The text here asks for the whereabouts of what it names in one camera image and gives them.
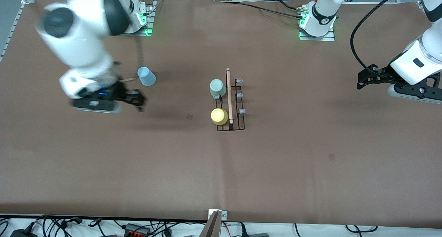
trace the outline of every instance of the wooden stick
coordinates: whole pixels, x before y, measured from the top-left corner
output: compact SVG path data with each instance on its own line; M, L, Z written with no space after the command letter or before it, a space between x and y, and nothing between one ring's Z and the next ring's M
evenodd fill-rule
M230 69L227 68L225 71L227 75L227 100L229 100L229 124L233 124L233 113L232 113L232 86L230 85Z

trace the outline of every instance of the table surface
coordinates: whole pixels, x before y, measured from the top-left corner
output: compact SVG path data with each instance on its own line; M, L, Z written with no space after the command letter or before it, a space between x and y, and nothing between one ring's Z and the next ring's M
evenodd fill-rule
M349 36L372 4L343 4L335 42L300 41L293 18L240 4L166 0L153 35L104 40L131 77L157 82L145 112L73 110L68 69L24 9L0 63L0 212L442 227L440 106L356 89ZM292 6L305 1L291 1ZM276 2L256 5L291 12ZM382 6L356 34L386 65L430 26L415 4ZM243 78L246 130L217 132L209 83Z

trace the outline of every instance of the yellow cup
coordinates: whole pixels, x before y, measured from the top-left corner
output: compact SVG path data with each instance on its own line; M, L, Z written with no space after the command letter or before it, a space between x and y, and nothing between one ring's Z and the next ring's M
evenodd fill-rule
M229 116L224 109L215 108L210 114L210 117L216 125L224 125L227 122Z

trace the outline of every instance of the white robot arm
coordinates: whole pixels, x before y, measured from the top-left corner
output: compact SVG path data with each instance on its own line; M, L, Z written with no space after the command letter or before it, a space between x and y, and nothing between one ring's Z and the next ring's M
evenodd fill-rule
M344 0L315 0L302 7L307 11L301 12L302 20L299 27L309 35L322 37L333 26L336 13Z
M101 39L138 31L146 22L145 3L138 0L68 0L66 4L54 3L45 9L36 30L54 54L70 67L59 81L65 94L73 99L73 106L88 111L115 112L117 104L113 101L125 101L120 97L123 97L122 92L128 91L119 84L117 65L104 50ZM118 92L109 91L117 88ZM134 101L144 102L144 98L136 97L143 97L141 93Z
M387 92L428 103L442 103L442 0L421 0L432 25L382 69L372 64L358 73L358 89L368 84L392 83Z

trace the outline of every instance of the red wire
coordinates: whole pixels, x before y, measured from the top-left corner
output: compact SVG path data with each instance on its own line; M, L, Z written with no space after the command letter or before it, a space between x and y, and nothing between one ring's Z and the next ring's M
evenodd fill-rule
M229 227L227 227L227 224L224 221L222 222L222 224L224 224L225 230L227 230L227 233L229 234L229 237L232 237L232 235L230 235Z

